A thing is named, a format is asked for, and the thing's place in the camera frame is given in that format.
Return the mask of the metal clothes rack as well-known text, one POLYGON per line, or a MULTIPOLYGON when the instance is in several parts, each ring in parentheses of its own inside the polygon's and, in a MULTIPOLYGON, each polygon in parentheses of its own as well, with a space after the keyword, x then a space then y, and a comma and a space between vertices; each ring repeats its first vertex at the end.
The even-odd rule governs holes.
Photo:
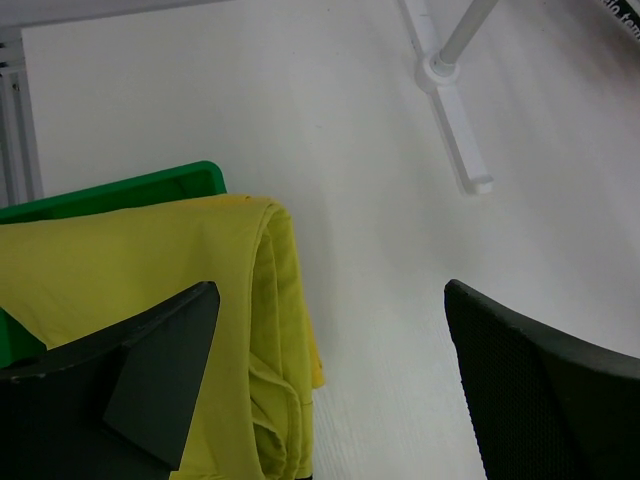
POLYGON ((441 42, 426 1, 399 3, 416 54, 416 84, 431 100, 461 189, 473 196, 491 192, 494 179, 482 158, 457 89, 459 59, 495 6, 494 1, 471 2, 451 35, 441 42))

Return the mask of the aluminium corner frame profile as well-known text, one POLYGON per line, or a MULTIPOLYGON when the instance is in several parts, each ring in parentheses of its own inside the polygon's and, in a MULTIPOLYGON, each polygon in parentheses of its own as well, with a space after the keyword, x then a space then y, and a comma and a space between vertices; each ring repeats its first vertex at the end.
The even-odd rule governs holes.
POLYGON ((1 207, 43 197, 21 30, 1 28, 1 207))

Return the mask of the green plastic tray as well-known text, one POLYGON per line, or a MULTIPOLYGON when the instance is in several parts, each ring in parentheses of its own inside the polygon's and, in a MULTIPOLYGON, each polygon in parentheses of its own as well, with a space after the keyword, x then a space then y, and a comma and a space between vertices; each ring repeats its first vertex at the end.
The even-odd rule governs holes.
POLYGON ((1 246, 27 238, 23 225, 139 208, 227 192, 221 168, 209 160, 34 200, 1 210, 1 246))

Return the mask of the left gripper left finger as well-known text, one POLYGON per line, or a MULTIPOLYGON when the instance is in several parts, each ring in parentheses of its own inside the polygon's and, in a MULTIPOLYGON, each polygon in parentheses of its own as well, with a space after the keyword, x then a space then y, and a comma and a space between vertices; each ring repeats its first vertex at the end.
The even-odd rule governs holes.
POLYGON ((167 479, 181 464, 220 305, 198 283, 1 370, 4 479, 167 479))

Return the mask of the black white printed trousers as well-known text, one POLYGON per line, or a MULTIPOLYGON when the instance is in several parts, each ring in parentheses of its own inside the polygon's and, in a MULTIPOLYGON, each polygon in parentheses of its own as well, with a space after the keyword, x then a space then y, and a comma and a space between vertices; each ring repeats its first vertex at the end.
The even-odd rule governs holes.
POLYGON ((639 45, 640 16, 638 0, 599 0, 605 11, 615 20, 621 31, 639 45))

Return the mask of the lime yellow trousers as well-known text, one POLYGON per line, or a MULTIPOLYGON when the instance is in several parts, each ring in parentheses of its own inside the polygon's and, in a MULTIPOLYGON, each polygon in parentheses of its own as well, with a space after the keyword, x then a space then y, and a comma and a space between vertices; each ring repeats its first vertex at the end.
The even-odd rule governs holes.
POLYGON ((216 195, 21 227, 1 246, 1 306, 54 348, 202 282, 220 307, 181 479, 306 479, 313 401, 289 212, 216 195))

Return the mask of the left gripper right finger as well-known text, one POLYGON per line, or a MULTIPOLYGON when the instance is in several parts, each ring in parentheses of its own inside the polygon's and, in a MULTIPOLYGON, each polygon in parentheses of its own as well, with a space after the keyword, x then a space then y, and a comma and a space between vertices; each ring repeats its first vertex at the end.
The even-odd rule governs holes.
POLYGON ((639 361, 449 281, 446 320, 489 479, 636 479, 639 361))

